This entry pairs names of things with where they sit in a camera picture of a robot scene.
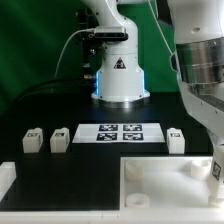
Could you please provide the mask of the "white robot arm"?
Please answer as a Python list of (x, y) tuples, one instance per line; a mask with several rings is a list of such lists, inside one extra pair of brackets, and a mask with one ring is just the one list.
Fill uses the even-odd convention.
[[(83, 0), (99, 23), (101, 68), (92, 99), (129, 106), (150, 96), (138, 64), (138, 29), (118, 12), (120, 4), (148, 0)], [(205, 126), (211, 141), (224, 146), (224, 0), (155, 0), (174, 27), (177, 82), (190, 116)]]

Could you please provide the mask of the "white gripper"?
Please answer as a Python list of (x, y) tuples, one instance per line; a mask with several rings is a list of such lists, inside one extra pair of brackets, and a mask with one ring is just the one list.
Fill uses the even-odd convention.
[(187, 113), (207, 128), (214, 145), (224, 146), (224, 83), (215, 84), (213, 93), (194, 93), (190, 85), (178, 82)]

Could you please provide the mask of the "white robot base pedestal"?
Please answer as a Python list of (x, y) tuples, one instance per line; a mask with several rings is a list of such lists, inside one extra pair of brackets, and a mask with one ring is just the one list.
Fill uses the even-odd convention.
[(130, 108), (149, 99), (144, 70), (138, 64), (138, 28), (130, 20), (118, 26), (128, 34), (126, 41), (104, 41), (102, 65), (96, 72), (94, 103), (110, 108)]

